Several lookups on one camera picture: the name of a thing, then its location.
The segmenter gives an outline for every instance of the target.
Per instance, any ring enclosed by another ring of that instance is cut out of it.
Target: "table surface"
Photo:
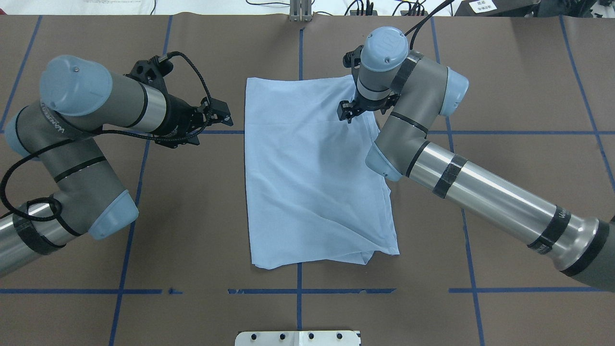
[[[615,296],[410,180],[389,182],[401,255],[267,271],[250,264],[244,182],[245,80],[343,76],[374,28],[418,18],[285,15],[0,16],[0,129],[38,95],[46,63],[73,54],[127,73],[186,53],[235,126],[176,150],[121,136],[97,142],[139,219],[83,236],[0,280],[2,345],[232,345],[239,331],[353,329],[363,345],[612,345]],[[417,38],[470,89],[429,139],[580,216],[615,212],[615,76],[602,73],[615,22],[436,18]],[[181,62],[169,91],[196,104]],[[0,133],[0,172],[19,159]],[[15,203],[56,190],[41,163],[15,173]]]

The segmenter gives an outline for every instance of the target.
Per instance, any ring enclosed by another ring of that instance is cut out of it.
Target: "metal bracket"
[[[312,0],[290,0],[290,21],[311,22]]]
[[[359,331],[241,332],[235,346],[360,346]]]

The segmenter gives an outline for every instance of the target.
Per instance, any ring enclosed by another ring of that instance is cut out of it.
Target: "folded cloth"
[[[390,189],[365,165],[378,135],[372,112],[337,116],[352,76],[308,81],[248,78],[245,189],[252,263],[273,269],[330,259],[366,264],[397,255]]]

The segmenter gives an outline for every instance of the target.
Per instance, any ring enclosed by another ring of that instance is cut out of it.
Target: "white mounting plate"
[[[359,331],[241,332],[235,346],[360,346]]]

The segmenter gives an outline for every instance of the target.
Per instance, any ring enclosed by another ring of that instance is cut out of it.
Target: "blue towel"
[[[367,264],[397,255],[390,189],[365,165],[378,135],[372,112],[339,121],[352,76],[308,81],[249,78],[245,187],[252,263],[336,260]]]

